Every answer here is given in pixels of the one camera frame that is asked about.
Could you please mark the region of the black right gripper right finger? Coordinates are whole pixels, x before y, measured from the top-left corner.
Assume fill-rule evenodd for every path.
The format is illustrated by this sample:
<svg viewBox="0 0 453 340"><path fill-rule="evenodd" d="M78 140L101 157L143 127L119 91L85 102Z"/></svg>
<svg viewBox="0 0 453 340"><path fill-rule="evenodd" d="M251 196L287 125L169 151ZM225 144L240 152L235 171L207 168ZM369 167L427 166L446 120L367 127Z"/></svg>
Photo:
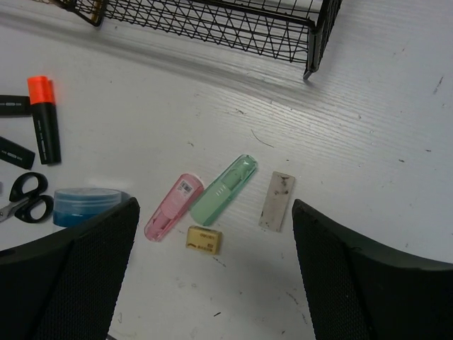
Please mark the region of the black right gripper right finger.
<svg viewBox="0 0 453 340"><path fill-rule="evenodd" d="M452 265L376 242L302 200L294 240L316 339L451 339Z"/></svg>

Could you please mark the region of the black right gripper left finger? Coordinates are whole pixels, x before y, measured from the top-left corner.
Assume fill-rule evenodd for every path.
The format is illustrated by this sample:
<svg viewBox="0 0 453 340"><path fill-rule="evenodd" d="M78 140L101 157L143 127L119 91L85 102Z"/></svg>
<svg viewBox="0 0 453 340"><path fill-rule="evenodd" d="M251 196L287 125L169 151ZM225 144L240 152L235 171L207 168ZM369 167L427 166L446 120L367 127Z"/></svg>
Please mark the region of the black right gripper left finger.
<svg viewBox="0 0 453 340"><path fill-rule="evenodd" d="M139 212L129 198L77 226L1 251L1 338L106 339Z"/></svg>

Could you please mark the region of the blue tape roll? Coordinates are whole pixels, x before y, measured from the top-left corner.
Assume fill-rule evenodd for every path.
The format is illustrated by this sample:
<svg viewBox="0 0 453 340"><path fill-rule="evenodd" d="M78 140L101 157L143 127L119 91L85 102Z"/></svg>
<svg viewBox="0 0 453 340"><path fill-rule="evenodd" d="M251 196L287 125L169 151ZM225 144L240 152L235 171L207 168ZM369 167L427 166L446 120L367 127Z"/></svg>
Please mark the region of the blue tape roll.
<svg viewBox="0 0 453 340"><path fill-rule="evenodd" d="M53 224L73 227L130 198L124 191L111 188L61 188L55 191Z"/></svg>

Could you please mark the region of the black handled scissors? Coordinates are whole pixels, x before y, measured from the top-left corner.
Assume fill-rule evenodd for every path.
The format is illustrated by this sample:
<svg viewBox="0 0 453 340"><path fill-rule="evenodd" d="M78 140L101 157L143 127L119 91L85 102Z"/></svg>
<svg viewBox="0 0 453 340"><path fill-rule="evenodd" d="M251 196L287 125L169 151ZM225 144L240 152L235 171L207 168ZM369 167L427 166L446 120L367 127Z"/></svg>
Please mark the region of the black handled scissors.
<svg viewBox="0 0 453 340"><path fill-rule="evenodd" d="M24 184L29 179L34 178L37 186L33 190L25 192ZM20 175L13 183L10 194L9 204L1 209L1 222L10 217L16 217L28 224L37 224L46 221L52 214L54 199L50 195L43 195L48 188L48 180L45 175L37 172L28 172ZM39 218L32 216L32 210L39 204L45 206L45 211Z"/></svg>

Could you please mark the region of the white eraser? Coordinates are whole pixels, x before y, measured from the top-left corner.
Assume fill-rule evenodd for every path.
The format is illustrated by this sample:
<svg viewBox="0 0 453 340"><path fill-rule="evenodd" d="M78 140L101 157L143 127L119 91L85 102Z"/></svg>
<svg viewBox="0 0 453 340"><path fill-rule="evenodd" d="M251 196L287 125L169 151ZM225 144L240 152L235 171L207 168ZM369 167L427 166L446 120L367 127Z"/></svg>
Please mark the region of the white eraser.
<svg viewBox="0 0 453 340"><path fill-rule="evenodd" d="M294 182L293 176L278 171L273 172L258 221L259 227L280 232Z"/></svg>

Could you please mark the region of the pink cap black highlighter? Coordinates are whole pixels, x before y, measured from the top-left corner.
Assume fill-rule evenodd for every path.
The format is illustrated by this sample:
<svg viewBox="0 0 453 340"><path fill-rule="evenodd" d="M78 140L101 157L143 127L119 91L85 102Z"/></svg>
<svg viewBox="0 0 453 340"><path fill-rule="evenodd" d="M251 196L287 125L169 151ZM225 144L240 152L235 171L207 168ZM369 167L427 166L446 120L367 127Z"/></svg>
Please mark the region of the pink cap black highlighter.
<svg viewBox="0 0 453 340"><path fill-rule="evenodd" d="M29 170L33 167L35 153L4 137L0 137L1 160Z"/></svg>

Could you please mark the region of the green cap black highlighter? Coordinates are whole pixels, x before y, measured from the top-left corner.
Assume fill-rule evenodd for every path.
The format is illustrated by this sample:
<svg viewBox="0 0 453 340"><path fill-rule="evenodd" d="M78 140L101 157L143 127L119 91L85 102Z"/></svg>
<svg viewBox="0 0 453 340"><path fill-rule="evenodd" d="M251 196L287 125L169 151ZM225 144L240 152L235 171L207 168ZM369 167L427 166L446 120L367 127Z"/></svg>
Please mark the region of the green cap black highlighter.
<svg viewBox="0 0 453 340"><path fill-rule="evenodd" d="M31 116L30 98L28 96L0 95L0 116Z"/></svg>

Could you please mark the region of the orange cap black highlighter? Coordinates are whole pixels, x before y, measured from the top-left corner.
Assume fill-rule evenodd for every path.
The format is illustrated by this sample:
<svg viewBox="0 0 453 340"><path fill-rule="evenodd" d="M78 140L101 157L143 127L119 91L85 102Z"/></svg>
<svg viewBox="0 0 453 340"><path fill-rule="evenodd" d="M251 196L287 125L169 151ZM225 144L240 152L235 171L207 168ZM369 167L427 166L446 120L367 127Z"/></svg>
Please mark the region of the orange cap black highlighter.
<svg viewBox="0 0 453 340"><path fill-rule="evenodd" d="M46 76L32 76L27 83L40 162L59 164L62 158L53 83Z"/></svg>

